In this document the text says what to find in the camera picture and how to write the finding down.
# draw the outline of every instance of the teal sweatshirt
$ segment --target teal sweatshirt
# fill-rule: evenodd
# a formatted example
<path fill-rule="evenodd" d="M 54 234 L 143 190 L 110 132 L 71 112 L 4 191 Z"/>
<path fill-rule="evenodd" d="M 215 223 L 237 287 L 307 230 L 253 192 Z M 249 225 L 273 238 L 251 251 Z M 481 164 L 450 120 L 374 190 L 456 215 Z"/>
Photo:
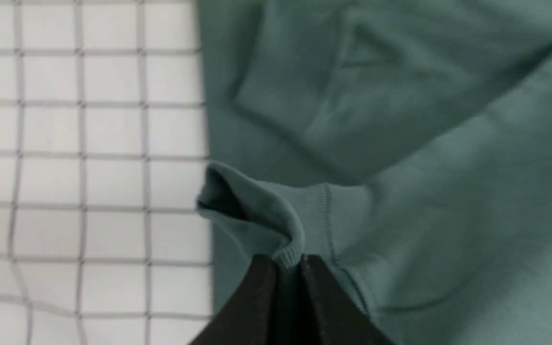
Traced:
<path fill-rule="evenodd" d="M 199 0 L 215 310 L 301 253 L 397 345 L 552 344 L 552 0 Z"/>

